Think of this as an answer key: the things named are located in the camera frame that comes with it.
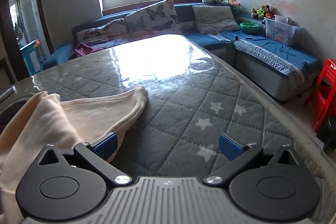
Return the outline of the colourful plush toys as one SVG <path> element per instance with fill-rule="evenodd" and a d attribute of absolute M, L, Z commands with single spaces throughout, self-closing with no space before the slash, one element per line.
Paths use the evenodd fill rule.
<path fill-rule="evenodd" d="M 251 9 L 251 17 L 258 19 L 274 19 L 273 6 L 272 5 L 261 5 L 259 8 Z"/>

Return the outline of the magenta cloth on sofa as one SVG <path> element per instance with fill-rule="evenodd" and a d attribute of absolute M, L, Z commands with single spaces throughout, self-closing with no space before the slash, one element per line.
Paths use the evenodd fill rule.
<path fill-rule="evenodd" d="M 78 58 L 78 57 L 86 56 L 86 55 L 89 55 L 91 53 L 95 53 L 98 51 L 102 51 L 102 48 L 93 49 L 92 47 L 84 43 L 80 43 L 75 47 L 73 51 L 73 57 Z"/>

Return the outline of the blue corner sofa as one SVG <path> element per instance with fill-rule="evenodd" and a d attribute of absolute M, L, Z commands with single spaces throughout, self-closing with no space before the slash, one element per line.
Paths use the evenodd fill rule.
<path fill-rule="evenodd" d="M 322 68 L 318 57 L 303 48 L 287 47 L 260 34 L 246 34 L 242 30 L 201 34 L 195 24 L 193 6 L 228 6 L 240 26 L 238 9 L 230 4 L 174 3 L 183 34 L 165 34 L 141 40 L 168 38 L 171 45 L 176 47 L 177 39 L 188 39 L 217 55 L 279 101 L 287 101 L 312 86 L 316 74 Z M 74 59 L 73 52 L 78 45 L 76 44 L 77 32 L 102 26 L 115 19 L 125 19 L 127 15 L 137 10 L 104 16 L 75 27 L 72 31 L 73 41 L 57 49 L 45 61 L 43 69 Z M 129 42 L 125 44 L 132 45 L 141 41 L 131 35 L 127 23 L 126 32 Z"/>

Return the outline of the black round induction cooktop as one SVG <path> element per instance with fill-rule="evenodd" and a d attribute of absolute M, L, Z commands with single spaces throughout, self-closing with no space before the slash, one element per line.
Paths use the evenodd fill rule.
<path fill-rule="evenodd" d="M 13 103 L 7 107 L 0 115 L 0 134 L 3 132 L 9 121 L 17 114 L 17 112 L 23 107 L 27 100 L 21 100 Z"/>

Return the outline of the turquoise child furniture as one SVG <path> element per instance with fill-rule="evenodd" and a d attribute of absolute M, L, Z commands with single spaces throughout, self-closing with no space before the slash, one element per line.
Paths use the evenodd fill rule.
<path fill-rule="evenodd" d="M 41 71 L 44 58 L 41 52 L 41 42 L 35 39 L 20 48 L 21 55 L 30 75 L 35 75 Z"/>

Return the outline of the small butterfly cushion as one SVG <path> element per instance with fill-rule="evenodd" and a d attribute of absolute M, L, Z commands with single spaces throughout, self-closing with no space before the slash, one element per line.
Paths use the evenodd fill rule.
<path fill-rule="evenodd" d="M 115 19 L 102 26 L 76 33 L 76 44 L 83 43 L 96 49 L 106 49 L 128 43 L 125 19 Z"/>

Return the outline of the large butterfly cushion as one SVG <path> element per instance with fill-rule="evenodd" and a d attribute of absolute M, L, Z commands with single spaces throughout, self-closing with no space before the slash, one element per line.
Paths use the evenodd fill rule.
<path fill-rule="evenodd" d="M 136 40 L 165 34 L 183 34 L 173 0 L 146 6 L 126 16 L 125 21 Z"/>

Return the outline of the red plastic stool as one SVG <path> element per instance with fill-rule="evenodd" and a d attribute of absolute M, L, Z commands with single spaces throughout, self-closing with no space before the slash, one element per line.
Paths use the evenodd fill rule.
<path fill-rule="evenodd" d="M 312 128 L 317 132 L 327 118 L 335 114 L 335 59 L 325 61 L 306 103 L 315 111 Z"/>

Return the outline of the grey plain cushion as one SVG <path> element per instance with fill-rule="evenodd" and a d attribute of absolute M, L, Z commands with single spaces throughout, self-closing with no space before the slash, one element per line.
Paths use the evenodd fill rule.
<path fill-rule="evenodd" d="M 193 12 L 201 34 L 240 30 L 228 6 L 193 6 Z"/>

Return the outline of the clear plastic storage box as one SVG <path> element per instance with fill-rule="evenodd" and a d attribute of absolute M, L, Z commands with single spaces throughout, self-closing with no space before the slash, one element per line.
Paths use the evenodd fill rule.
<path fill-rule="evenodd" d="M 287 47 L 293 47 L 298 44 L 300 34 L 303 28 L 301 26 L 292 26 L 273 19 L 265 18 L 265 35 L 278 43 Z"/>

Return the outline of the white remote control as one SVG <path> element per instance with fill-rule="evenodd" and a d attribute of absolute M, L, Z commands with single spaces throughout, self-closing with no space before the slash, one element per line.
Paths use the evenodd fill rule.
<path fill-rule="evenodd" d="M 3 102 L 5 99 L 7 99 L 11 94 L 16 92 L 16 87 L 14 85 L 11 85 L 9 88 L 7 88 L 5 91 L 1 92 L 0 95 L 0 102 Z"/>

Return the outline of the cream beige garment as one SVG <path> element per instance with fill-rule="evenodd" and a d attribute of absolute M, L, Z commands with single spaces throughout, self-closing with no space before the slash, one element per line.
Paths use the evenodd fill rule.
<path fill-rule="evenodd" d="M 20 223 L 23 219 L 15 192 L 46 144 L 70 149 L 83 141 L 94 143 L 111 132 L 121 144 L 147 99 L 143 86 L 115 96 L 64 102 L 56 93 L 33 95 L 1 133 L 1 223 Z"/>

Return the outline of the green plastic bowl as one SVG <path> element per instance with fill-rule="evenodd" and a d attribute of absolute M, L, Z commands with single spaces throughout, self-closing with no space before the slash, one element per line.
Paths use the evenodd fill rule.
<path fill-rule="evenodd" d="M 240 23 L 240 30 L 246 34 L 256 34 L 261 30 L 261 26 L 256 23 L 242 22 Z"/>

